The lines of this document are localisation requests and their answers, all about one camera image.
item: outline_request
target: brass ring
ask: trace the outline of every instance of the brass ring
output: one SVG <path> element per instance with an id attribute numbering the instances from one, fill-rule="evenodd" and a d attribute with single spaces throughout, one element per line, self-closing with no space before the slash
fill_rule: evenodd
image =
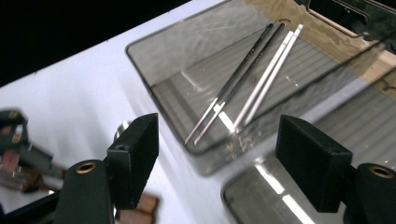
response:
<path id="1" fill-rule="evenodd" d="M 89 173 L 90 171 L 94 170 L 95 168 L 96 168 L 96 163 L 85 162 L 76 168 L 76 173 L 78 173 L 80 175 L 85 175 L 85 174 Z"/>
<path id="2" fill-rule="evenodd" d="M 392 179 L 394 177 L 394 174 L 391 171 L 380 166 L 370 166 L 369 170 L 371 171 L 371 173 L 378 175 L 382 178 Z"/>

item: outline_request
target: gray glass tray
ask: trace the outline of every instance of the gray glass tray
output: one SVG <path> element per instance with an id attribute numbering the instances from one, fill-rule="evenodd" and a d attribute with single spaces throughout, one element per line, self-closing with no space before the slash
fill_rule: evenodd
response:
<path id="1" fill-rule="evenodd" d="M 272 8 L 272 12 L 278 11 L 278 16 L 259 11 L 258 7 L 242 0 L 228 1 L 137 40 L 126 49 L 174 135 L 202 175 L 210 175 L 275 134 L 281 113 L 293 116 L 307 113 L 359 78 L 375 59 L 378 49 L 359 57 L 359 66 L 356 66 L 357 62 L 348 63 L 348 66 L 337 70 L 340 64 L 374 42 L 334 34 L 336 31 L 331 26 L 309 16 L 286 22 L 285 30 L 224 107 L 225 119 L 216 119 L 195 146 L 193 140 L 204 123 L 184 145 L 189 132 L 266 25 L 273 22 L 277 27 L 279 21 L 287 20 L 280 13 L 282 6 L 276 5 L 276 8 Z M 227 120 L 235 121 L 286 32 L 294 31 L 298 23 L 304 25 L 300 38 L 281 67 L 254 121 L 238 134 L 230 132 Z"/>

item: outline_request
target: dark object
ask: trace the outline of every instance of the dark object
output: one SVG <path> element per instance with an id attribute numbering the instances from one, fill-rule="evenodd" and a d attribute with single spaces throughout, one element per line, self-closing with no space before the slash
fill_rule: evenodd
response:
<path id="1" fill-rule="evenodd" d="M 396 29 L 396 9 L 391 8 L 392 4 L 385 7 L 371 0 L 294 1 L 304 5 L 307 11 L 312 8 L 368 41 L 382 39 Z"/>
<path id="2" fill-rule="evenodd" d="M 157 115 L 135 119 L 107 150 L 110 191 L 117 209 L 137 206 L 158 157 Z"/>
<path id="3" fill-rule="evenodd" d="M 52 164 L 52 156 L 29 142 L 27 119 L 18 109 L 0 111 L 0 155 L 13 150 L 19 165 L 37 168 L 40 172 L 63 179 L 64 170 Z"/>
<path id="4" fill-rule="evenodd" d="M 54 224 L 112 223 L 112 205 L 105 163 L 83 161 L 67 170 Z"/>
<path id="5" fill-rule="evenodd" d="M 0 86 L 107 41 L 186 2 L 1 1 Z"/>
<path id="6" fill-rule="evenodd" d="M 276 156 L 318 212 L 346 205 L 345 223 L 395 223 L 396 173 L 365 163 L 302 119 L 282 115 Z"/>
<path id="7" fill-rule="evenodd" d="M 118 152 L 120 147 L 114 151 L 112 147 L 115 146 L 122 146 L 126 152 Z M 158 157 L 157 114 L 136 119 L 112 147 L 104 161 L 82 161 L 72 166 L 66 172 L 60 195 L 50 195 L 28 204 L 0 217 L 0 222 L 114 223 L 112 205 L 121 204 L 128 208 L 137 205 Z M 112 192 L 123 189 L 131 191 L 123 192 L 124 198 Z"/>

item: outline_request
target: brass nut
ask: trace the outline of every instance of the brass nut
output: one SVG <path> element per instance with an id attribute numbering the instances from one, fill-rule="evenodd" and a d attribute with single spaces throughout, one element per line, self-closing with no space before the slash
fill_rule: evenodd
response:
<path id="1" fill-rule="evenodd" d="M 369 170 L 371 171 L 371 173 L 378 175 L 382 178 L 392 179 L 394 177 L 393 172 L 380 166 L 370 166 Z"/>
<path id="2" fill-rule="evenodd" d="M 17 116 L 18 116 L 18 111 L 16 111 L 16 110 L 12 110 L 11 112 L 9 112 L 9 115 L 8 115 L 8 117 L 10 119 L 15 119 Z"/>
<path id="3" fill-rule="evenodd" d="M 14 136 L 12 137 L 12 143 L 16 144 L 21 141 L 21 135 L 18 133 L 15 133 Z"/>
<path id="4" fill-rule="evenodd" d="M 85 175 L 96 168 L 96 163 L 94 162 L 85 162 L 76 168 L 76 173 L 80 175 Z"/>

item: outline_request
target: metal chopstick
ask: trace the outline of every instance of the metal chopstick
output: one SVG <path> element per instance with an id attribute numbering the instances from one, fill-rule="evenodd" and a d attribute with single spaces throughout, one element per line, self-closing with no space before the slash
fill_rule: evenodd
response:
<path id="1" fill-rule="evenodd" d="M 289 41 L 288 45 L 285 48 L 285 51 L 283 52 L 282 56 L 280 57 L 279 61 L 276 64 L 276 67 L 274 68 L 274 71 L 272 74 L 268 77 L 268 80 L 265 82 L 264 87 L 262 88 L 262 92 L 260 92 L 259 97 L 257 98 L 256 102 L 254 103 L 254 106 L 251 108 L 250 112 L 247 115 L 247 118 L 245 120 L 245 126 L 251 122 L 253 119 L 253 116 L 256 114 L 257 110 L 259 109 L 260 104 L 262 103 L 262 100 L 264 99 L 266 93 L 270 89 L 277 73 L 279 72 L 280 67 L 282 66 L 283 62 L 285 62 L 286 57 L 288 56 L 291 48 L 294 45 L 294 42 L 296 41 L 298 35 L 300 34 L 301 30 L 303 29 L 303 25 L 300 24 L 296 31 L 294 32 L 293 36 L 291 37 L 291 40 Z"/>
<path id="2" fill-rule="evenodd" d="M 256 50 L 256 48 L 260 45 L 260 43 L 264 40 L 264 38 L 266 37 L 266 35 L 271 31 L 271 29 L 273 28 L 273 24 L 270 23 L 267 25 L 267 27 L 265 28 L 265 30 L 262 32 L 262 34 L 260 35 L 259 39 L 256 41 L 256 43 L 254 43 L 253 47 L 250 49 L 250 51 L 247 53 L 247 56 L 245 56 L 245 58 L 242 60 L 242 62 L 238 65 L 238 67 L 235 69 L 235 71 L 233 72 L 233 74 L 230 76 L 230 78 L 228 79 L 228 81 L 224 84 L 224 86 L 221 88 L 221 90 L 219 91 L 219 93 L 217 94 L 217 96 L 215 97 L 215 99 L 212 101 L 212 103 L 209 105 L 209 107 L 207 108 L 206 112 L 202 115 L 202 117 L 200 118 L 200 120 L 195 124 L 194 128 L 191 130 L 191 132 L 189 133 L 189 135 L 186 137 L 186 139 L 184 140 L 184 144 L 187 144 L 189 142 L 189 140 L 191 139 L 192 135 L 195 133 L 195 131 L 198 129 L 198 127 L 201 125 L 201 123 L 204 121 L 204 119 L 206 118 L 207 114 L 210 112 L 210 110 L 213 108 L 213 106 L 216 104 L 216 102 L 218 101 L 219 98 L 221 98 L 223 96 L 223 94 L 227 91 L 227 89 L 230 87 L 230 85 L 233 83 L 233 81 L 236 79 L 238 73 L 240 72 L 240 70 L 243 68 L 243 66 L 248 62 L 249 58 L 251 57 L 251 55 L 253 55 L 254 51 Z"/>
<path id="3" fill-rule="evenodd" d="M 293 32 L 290 31 L 286 35 L 285 39 L 283 40 L 282 44 L 280 45 L 279 49 L 277 50 L 274 58 L 271 60 L 271 62 L 268 64 L 268 67 L 265 69 L 264 73 L 262 74 L 262 77 L 259 80 L 259 83 L 257 83 L 256 87 L 254 88 L 253 92 L 250 94 L 250 96 L 247 99 L 247 102 L 245 103 L 244 107 L 242 108 L 241 112 L 239 112 L 238 117 L 236 118 L 236 121 L 233 123 L 233 129 L 236 130 L 238 127 L 239 123 L 242 121 L 243 117 L 246 115 L 248 112 L 248 109 L 250 108 L 251 104 L 253 104 L 253 101 L 255 100 L 257 94 L 259 94 L 259 91 L 262 89 L 262 85 L 270 75 L 271 71 L 275 67 L 278 59 L 283 53 L 283 50 L 285 47 L 288 45 L 291 36 L 293 35 Z"/>
<path id="4" fill-rule="evenodd" d="M 281 32 L 281 30 L 285 27 L 284 23 L 281 23 L 276 31 L 274 32 L 274 34 L 270 37 L 270 39 L 267 41 L 267 43 L 265 44 L 265 46 L 262 48 L 262 50 L 260 51 L 260 53 L 256 56 L 256 58 L 254 59 L 253 63 L 249 66 L 249 68 L 247 69 L 247 71 L 239 78 L 239 80 L 236 82 L 236 84 L 233 86 L 233 88 L 231 89 L 230 93 L 228 93 L 228 95 L 225 97 L 223 103 L 219 106 L 218 111 L 215 112 L 215 114 L 213 115 L 212 119 L 206 124 L 206 126 L 203 128 L 203 130 L 200 132 L 200 134 L 198 135 L 198 137 L 194 140 L 194 145 L 196 145 L 199 140 L 202 138 L 202 136 L 205 134 L 205 132 L 207 131 L 207 129 L 210 127 L 210 125 L 212 124 L 212 122 L 215 120 L 215 118 L 218 116 L 218 114 L 221 112 L 221 109 L 228 103 L 231 101 L 231 99 L 233 98 L 233 96 L 235 95 L 236 91 L 238 91 L 238 89 L 240 88 L 241 84 L 244 82 L 245 78 L 248 76 L 248 74 L 253 70 L 253 68 L 255 67 L 255 65 L 257 64 L 257 62 L 260 61 L 262 55 L 264 54 L 264 52 L 268 49 L 268 47 L 270 46 L 270 44 L 273 42 L 273 40 L 277 37 L 277 35 Z"/>

